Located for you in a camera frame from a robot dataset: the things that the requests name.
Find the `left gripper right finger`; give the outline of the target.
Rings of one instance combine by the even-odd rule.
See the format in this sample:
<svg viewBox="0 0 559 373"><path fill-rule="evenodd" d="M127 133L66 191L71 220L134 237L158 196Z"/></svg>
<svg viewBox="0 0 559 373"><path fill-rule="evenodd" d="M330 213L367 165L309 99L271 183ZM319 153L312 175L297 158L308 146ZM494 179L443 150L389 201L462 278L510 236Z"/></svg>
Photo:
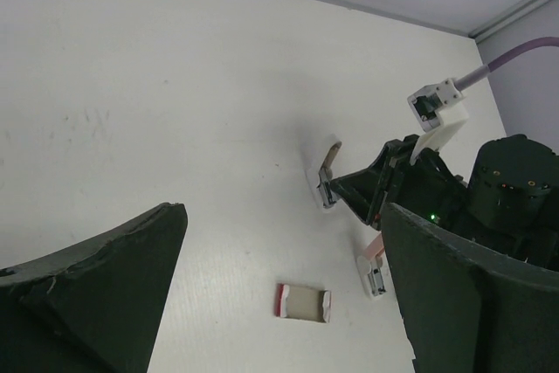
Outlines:
<svg viewBox="0 0 559 373"><path fill-rule="evenodd" d="M382 236L416 372L556 372L558 274L397 204Z"/></svg>

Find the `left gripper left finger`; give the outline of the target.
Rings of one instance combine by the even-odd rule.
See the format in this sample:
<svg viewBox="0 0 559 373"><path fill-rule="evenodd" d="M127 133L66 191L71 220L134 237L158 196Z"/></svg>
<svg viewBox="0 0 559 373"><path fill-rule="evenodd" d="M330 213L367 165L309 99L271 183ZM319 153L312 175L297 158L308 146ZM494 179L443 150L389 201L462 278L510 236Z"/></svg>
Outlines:
<svg viewBox="0 0 559 373"><path fill-rule="evenodd" d="M183 204L1 271L3 372L145 372L188 226Z"/></svg>

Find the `pink white mini stapler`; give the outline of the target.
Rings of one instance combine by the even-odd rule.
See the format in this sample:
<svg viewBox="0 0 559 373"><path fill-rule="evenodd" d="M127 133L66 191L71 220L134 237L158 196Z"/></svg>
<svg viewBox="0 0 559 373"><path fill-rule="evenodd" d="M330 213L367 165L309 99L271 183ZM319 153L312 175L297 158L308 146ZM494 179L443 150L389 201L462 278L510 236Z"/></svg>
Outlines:
<svg viewBox="0 0 559 373"><path fill-rule="evenodd" d="M363 289L372 299L378 298L386 292L382 274L384 254L383 235L378 233L357 255L355 261Z"/></svg>

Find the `staple box tray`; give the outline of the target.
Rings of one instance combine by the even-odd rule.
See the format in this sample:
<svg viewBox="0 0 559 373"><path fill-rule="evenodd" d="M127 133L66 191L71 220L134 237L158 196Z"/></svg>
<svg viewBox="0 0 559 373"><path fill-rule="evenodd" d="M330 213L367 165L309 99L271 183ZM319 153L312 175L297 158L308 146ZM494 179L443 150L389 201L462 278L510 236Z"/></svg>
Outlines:
<svg viewBox="0 0 559 373"><path fill-rule="evenodd" d="M281 319L329 323L332 293L315 287L279 283L274 314Z"/></svg>

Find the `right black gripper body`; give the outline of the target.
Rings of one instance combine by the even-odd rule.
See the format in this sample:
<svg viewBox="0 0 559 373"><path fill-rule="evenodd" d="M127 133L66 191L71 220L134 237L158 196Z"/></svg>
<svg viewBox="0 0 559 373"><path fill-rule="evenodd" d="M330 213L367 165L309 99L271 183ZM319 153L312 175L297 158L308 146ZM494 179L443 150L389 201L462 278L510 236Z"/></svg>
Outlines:
<svg viewBox="0 0 559 373"><path fill-rule="evenodd" d="M423 149L411 163L417 135L385 143L370 166L376 174L376 189L370 207L371 226L382 229L386 204L398 204L408 211L446 229L458 220L466 201L466 184L446 166L439 152Z"/></svg>

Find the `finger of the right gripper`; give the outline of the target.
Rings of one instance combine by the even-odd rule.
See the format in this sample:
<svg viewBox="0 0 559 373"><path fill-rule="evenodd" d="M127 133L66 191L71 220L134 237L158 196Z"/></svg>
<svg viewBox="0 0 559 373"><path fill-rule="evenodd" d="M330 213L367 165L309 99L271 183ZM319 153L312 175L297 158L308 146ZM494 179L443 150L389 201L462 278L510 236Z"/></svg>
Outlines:
<svg viewBox="0 0 559 373"><path fill-rule="evenodd" d="M390 175L387 153L382 152L366 169L333 179L330 188L362 223L380 227Z"/></svg>

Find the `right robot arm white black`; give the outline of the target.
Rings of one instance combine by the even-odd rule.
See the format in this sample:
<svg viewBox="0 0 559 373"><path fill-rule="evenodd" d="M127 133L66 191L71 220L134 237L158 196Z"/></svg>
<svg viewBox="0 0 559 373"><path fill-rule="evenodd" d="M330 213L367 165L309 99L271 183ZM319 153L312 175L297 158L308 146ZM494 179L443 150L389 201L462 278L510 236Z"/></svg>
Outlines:
<svg viewBox="0 0 559 373"><path fill-rule="evenodd" d="M511 258L558 269L558 156L512 135L483 144L468 180L440 153L411 153L408 135L386 142L366 169L333 179L331 191L361 220L383 228L386 204L398 204L451 233Z"/></svg>

